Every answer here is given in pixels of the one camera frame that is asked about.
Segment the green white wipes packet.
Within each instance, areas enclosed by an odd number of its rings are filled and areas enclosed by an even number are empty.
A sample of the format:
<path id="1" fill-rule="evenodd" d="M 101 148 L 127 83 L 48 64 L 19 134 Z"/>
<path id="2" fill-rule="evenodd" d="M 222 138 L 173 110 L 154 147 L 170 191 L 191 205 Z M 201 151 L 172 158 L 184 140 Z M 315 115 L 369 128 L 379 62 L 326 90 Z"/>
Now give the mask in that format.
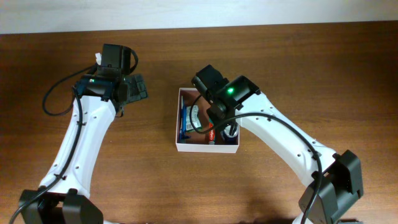
<path id="1" fill-rule="evenodd" d="M 198 117 L 199 108 L 197 105 L 193 107 L 193 111 L 191 111 L 191 106 L 187 107 L 187 114 L 186 114 L 186 131 L 192 132 L 194 128 L 197 130 L 201 130 L 202 125 Z"/>

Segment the Colgate toothpaste tube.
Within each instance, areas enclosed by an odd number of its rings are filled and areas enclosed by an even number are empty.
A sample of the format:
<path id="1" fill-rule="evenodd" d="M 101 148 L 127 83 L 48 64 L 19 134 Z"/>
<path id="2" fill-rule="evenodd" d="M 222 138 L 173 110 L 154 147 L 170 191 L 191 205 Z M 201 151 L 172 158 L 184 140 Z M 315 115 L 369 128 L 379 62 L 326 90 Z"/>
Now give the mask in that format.
<path id="1" fill-rule="evenodd" d="M 210 131 L 208 132 L 208 144 L 209 145 L 215 145 L 215 138 L 216 138 L 216 134 L 215 134 L 215 130 L 213 129 L 213 122 L 212 120 L 209 119 L 209 129 Z"/>

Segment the blue white toothbrush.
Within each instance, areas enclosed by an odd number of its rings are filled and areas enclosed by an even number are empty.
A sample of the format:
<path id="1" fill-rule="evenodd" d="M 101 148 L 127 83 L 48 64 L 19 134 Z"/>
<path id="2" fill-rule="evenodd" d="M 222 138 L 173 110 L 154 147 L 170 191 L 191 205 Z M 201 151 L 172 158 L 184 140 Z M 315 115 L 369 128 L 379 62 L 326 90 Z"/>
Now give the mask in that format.
<path id="1" fill-rule="evenodd" d="M 179 131 L 179 140 L 183 140 L 185 132 L 185 106 L 183 95 L 180 96 L 180 131 Z"/>

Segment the blue disposable razor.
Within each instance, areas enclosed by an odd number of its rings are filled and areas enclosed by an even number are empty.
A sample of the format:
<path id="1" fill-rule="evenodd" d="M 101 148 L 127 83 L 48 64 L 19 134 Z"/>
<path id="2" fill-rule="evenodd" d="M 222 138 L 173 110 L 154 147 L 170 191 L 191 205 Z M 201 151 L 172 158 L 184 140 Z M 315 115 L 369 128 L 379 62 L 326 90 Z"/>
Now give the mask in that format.
<path id="1" fill-rule="evenodd" d="M 180 113 L 180 131 L 179 131 L 179 143 L 185 144 L 186 140 L 190 137 L 186 135 L 187 127 L 186 127 L 186 115 L 187 109 L 186 106 L 183 104 Z"/>

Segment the blue mouthwash bottle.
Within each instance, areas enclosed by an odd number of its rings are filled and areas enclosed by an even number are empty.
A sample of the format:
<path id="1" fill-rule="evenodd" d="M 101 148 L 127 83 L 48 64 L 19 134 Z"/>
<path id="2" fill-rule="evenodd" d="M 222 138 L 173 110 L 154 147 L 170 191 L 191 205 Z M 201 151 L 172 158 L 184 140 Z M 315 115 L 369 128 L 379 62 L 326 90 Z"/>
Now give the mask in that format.
<path id="1" fill-rule="evenodd" d="M 223 143 L 228 145 L 236 144 L 238 135 L 239 135 L 239 128 L 237 123 L 225 127 L 224 130 L 220 132 L 220 136 Z"/>

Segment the clear purple sanitizer bottle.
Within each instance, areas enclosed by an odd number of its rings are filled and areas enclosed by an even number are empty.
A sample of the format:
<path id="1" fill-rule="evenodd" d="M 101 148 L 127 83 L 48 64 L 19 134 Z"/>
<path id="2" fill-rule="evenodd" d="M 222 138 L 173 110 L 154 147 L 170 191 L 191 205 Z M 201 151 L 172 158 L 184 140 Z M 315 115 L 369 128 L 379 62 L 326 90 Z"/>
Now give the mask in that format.
<path id="1" fill-rule="evenodd" d="M 227 127 L 225 127 L 225 129 L 223 130 L 223 134 L 227 137 L 227 138 L 235 138 L 238 135 L 239 131 L 238 131 L 238 125 L 235 124 L 231 124 L 228 125 Z"/>

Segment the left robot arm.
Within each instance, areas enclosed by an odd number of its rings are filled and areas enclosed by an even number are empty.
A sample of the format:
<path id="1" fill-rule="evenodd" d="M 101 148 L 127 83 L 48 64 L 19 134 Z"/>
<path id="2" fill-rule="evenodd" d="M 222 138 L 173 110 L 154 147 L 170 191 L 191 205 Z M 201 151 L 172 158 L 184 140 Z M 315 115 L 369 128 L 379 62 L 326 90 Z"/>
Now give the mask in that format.
<path id="1" fill-rule="evenodd" d="M 37 190 L 24 190 L 19 207 L 25 223 L 106 223 L 90 201 L 91 178 L 104 136 L 124 107 L 148 97 L 139 58 L 123 45 L 104 44 L 94 65 L 77 74 L 72 86 L 72 117 L 57 156 Z"/>

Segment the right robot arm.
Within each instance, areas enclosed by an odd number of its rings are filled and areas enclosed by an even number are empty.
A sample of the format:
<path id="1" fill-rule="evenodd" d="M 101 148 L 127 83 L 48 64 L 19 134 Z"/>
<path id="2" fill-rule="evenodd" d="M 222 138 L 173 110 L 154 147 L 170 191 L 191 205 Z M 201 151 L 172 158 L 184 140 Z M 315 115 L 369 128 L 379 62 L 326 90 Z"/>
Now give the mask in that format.
<path id="1" fill-rule="evenodd" d="M 338 223 L 364 195 L 361 161 L 352 151 L 338 154 L 309 136 L 284 116 L 250 79 L 229 81 L 207 65 L 192 84 L 209 104 L 216 129 L 229 125 L 247 129 L 293 170 L 305 191 L 294 223 Z"/>

